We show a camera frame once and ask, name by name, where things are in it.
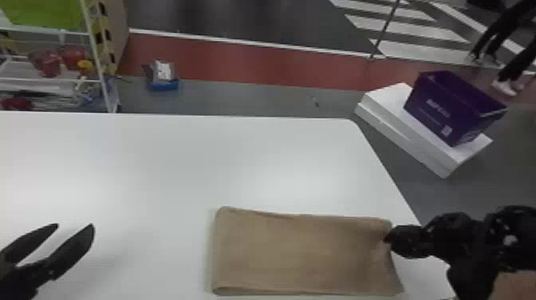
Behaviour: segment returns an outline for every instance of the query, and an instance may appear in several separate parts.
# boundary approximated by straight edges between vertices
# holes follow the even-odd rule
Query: purple box
[[[404,109],[453,147],[474,140],[506,106],[449,71],[421,73]]]

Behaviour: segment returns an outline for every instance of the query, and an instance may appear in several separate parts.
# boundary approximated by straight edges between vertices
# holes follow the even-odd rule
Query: red floor stripe
[[[154,59],[175,63],[183,79],[290,85],[369,91],[398,82],[413,83],[419,72],[447,69],[503,101],[534,101],[530,86],[520,97],[503,97],[490,88],[497,71],[418,61],[362,57],[131,34],[118,73],[143,76]]]

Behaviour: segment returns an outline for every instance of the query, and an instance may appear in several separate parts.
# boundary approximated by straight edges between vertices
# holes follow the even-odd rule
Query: white sneaker
[[[507,96],[510,96],[510,97],[515,97],[517,96],[518,94],[512,89],[512,87],[510,86],[510,81],[499,81],[498,79],[495,79],[492,83],[491,83],[491,86],[493,86],[494,88],[496,88],[499,92],[507,95]]]
[[[525,85],[521,82],[510,81],[510,86],[514,91],[521,92],[525,89]]]

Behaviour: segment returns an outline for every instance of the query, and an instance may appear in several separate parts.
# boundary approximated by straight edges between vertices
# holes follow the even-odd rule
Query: black pants
[[[532,42],[499,72],[499,81],[517,81],[523,71],[536,59],[536,36]]]
[[[486,54],[495,54],[503,42],[519,27],[519,19],[536,7],[536,0],[521,0],[501,14],[499,19],[487,28],[472,52],[480,54],[482,48],[495,36],[486,49]]]

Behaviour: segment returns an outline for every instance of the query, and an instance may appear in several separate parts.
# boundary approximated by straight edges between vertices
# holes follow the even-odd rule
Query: person
[[[503,42],[519,27],[519,20],[521,20],[525,14],[530,12],[530,10],[535,8],[536,0],[521,0],[511,8],[507,9],[501,14],[499,19],[488,27],[482,37],[480,37],[473,50],[469,53],[469,58],[473,61],[481,62],[480,55],[484,46],[487,45],[483,60],[489,61],[496,66],[500,66],[501,63],[497,59],[496,54],[497,50],[499,50]]]
[[[536,35],[532,42],[518,55],[514,57],[504,68],[499,71],[499,76],[491,86],[507,96],[514,97],[521,92],[525,85],[516,82],[523,71],[536,59]]]

